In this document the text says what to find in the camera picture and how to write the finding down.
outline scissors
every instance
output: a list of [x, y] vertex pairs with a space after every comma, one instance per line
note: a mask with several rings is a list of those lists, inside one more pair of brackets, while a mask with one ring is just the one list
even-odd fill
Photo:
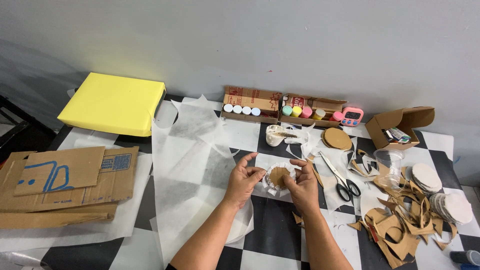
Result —
[[330, 160], [322, 153], [322, 157], [325, 160], [325, 163], [327, 163], [328, 167], [332, 170], [332, 172], [335, 174], [337, 184], [336, 184], [336, 192], [342, 198], [342, 200], [349, 202], [352, 200], [352, 195], [355, 197], [358, 197], [361, 195], [359, 187], [352, 182], [350, 179], [345, 179], [343, 178], [338, 171], [335, 169], [335, 167], [332, 165]]

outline clear plastic cup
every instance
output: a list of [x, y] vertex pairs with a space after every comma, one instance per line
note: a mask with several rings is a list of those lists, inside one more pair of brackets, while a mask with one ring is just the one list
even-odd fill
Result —
[[391, 189], [399, 189], [402, 159], [405, 157], [403, 151], [382, 148], [375, 151], [373, 155], [380, 172], [378, 183]]

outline person's left hand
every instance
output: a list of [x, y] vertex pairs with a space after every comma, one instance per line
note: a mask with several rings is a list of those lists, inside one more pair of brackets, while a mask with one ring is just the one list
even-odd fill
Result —
[[255, 158], [258, 153], [250, 153], [237, 163], [233, 168], [230, 178], [228, 179], [228, 187], [223, 200], [232, 204], [234, 207], [241, 209], [245, 202], [250, 198], [253, 187], [262, 180], [266, 171], [259, 167], [247, 167], [247, 162]]

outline forearm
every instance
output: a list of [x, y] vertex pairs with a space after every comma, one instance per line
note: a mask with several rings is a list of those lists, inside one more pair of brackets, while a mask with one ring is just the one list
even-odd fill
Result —
[[222, 201], [173, 257], [177, 270], [214, 270], [238, 209]]
[[320, 209], [303, 215], [308, 260], [312, 270], [353, 269], [333, 238]]

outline pink paint jar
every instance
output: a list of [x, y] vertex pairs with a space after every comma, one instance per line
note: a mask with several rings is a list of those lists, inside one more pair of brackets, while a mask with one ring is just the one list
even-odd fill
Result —
[[312, 115], [312, 110], [310, 109], [310, 107], [303, 107], [303, 110], [301, 111], [301, 114], [299, 117], [309, 118], [310, 115]]
[[333, 113], [332, 117], [330, 117], [330, 119], [328, 119], [329, 121], [335, 121], [335, 122], [339, 122], [340, 120], [343, 119], [343, 114], [341, 111], [336, 111]]

